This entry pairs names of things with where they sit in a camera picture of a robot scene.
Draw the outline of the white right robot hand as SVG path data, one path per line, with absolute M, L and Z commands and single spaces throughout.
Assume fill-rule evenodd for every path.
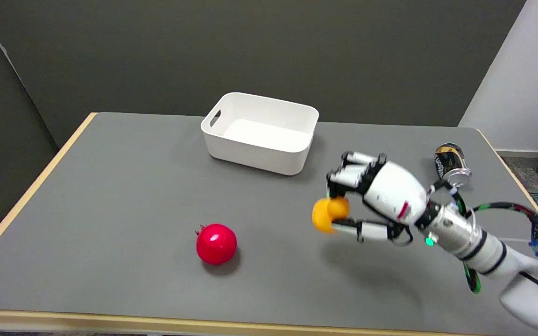
M 331 216 L 329 229 L 365 240 L 389 241 L 402 247 L 410 245 L 414 236 L 410 227 L 425 213 L 429 196 L 419 180 L 404 167 L 387 160 L 346 151 L 341 166 L 326 175 L 329 205 L 344 201 L 349 193 L 361 196 L 365 208 L 382 218 L 380 223 L 353 219 L 348 215 Z

